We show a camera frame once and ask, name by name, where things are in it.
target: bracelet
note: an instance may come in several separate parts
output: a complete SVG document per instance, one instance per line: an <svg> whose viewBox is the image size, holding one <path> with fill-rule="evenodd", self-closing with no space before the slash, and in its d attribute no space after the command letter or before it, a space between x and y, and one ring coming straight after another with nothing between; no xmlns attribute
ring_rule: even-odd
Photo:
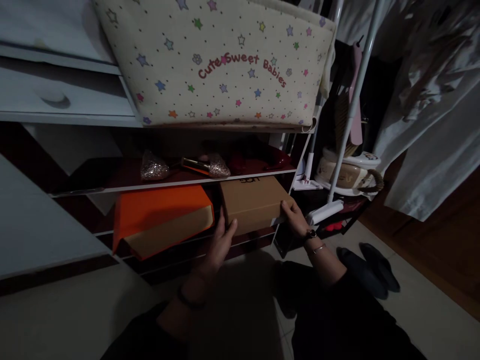
<svg viewBox="0 0 480 360"><path fill-rule="evenodd" d="M315 255L317 252L319 252L320 250L322 250L323 248L326 248L326 247L327 247L327 244L326 244L326 243L323 243L322 246L319 246L319 247L317 247L316 249L313 249L313 250L308 251L308 256L310 256L310 255Z"/></svg>
<svg viewBox="0 0 480 360"><path fill-rule="evenodd" d="M187 308L189 308L190 310L201 310L205 307L205 303L194 303L194 302L191 302L189 300L187 300L187 298L185 297L184 293L182 292L182 286L180 285L178 287L178 290L176 291L176 296L178 298L178 300L180 300L180 302L185 305Z"/></svg>

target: person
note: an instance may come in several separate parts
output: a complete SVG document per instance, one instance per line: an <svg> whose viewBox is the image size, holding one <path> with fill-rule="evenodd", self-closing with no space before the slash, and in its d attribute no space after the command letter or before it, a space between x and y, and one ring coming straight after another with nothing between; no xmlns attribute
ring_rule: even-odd
<svg viewBox="0 0 480 360"><path fill-rule="evenodd" d="M308 238L311 228L294 202L281 207L292 231ZM103 360L187 359L194 313L208 292L237 230L227 229L223 210L203 262L176 296L134 318L110 345ZM296 315L292 348L295 360L425 359L380 303L349 273L318 238L304 243L312 267L291 261L275 264L275 296L281 310Z"/></svg>

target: pink item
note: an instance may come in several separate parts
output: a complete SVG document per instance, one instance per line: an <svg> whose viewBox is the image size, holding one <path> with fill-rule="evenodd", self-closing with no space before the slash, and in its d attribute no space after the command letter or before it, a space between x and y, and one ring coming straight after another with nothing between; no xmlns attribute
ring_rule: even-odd
<svg viewBox="0 0 480 360"><path fill-rule="evenodd" d="M357 83L357 76L359 75L360 62L362 61L362 50L358 43L353 44L353 64L355 66L355 73L353 74L353 80L351 81L350 89L348 90L349 103L352 102L354 96L354 88ZM350 142L353 145L361 145L362 139L362 117L360 115L360 101L357 103L355 116L350 129Z"/></svg>

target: hand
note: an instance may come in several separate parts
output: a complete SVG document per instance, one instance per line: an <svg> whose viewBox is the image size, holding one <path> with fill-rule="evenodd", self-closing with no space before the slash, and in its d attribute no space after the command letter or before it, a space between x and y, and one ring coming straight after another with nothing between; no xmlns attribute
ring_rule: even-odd
<svg viewBox="0 0 480 360"><path fill-rule="evenodd" d="M211 239L210 248L206 253L205 262L218 270L224 263L225 257L232 245L232 238L237 231L237 219L233 219L230 227L225 231L225 215L223 207L220 208L220 218Z"/></svg>
<svg viewBox="0 0 480 360"><path fill-rule="evenodd" d="M307 232L310 231L310 226L307 224L307 220L305 220L304 215L302 214L302 210L300 210L299 206L295 201L293 201L293 205L291 209L289 208L289 204L286 201L281 202L281 208L285 212L288 223L299 238L303 238L307 235Z"/></svg>

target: metal pole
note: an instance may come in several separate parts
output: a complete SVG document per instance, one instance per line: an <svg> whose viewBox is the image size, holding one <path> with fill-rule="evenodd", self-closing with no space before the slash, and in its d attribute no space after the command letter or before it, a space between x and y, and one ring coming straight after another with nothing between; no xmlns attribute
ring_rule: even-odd
<svg viewBox="0 0 480 360"><path fill-rule="evenodd" d="M375 35L380 24L380 16L382 13L382 6L384 0L376 0L375 8L373 9L373 16L368 28L368 35L365 41L365 48L363 49L363 57L360 63L360 69L358 70L358 78L356 80L355 89L353 90L353 97L348 108L348 120L346 122L345 133L341 141L340 153L336 161L335 170L333 171L333 181L331 182L330 192L328 193L328 203L331 203L334 199L335 189L337 187L337 181L339 179L340 167L342 166L342 160L345 155L345 148L347 147L347 140L350 135L350 129L354 121L355 111L357 110L357 104L360 101L360 91L364 84L365 73L367 72L367 66L369 65L370 55L372 54L372 46L374 44Z"/></svg>

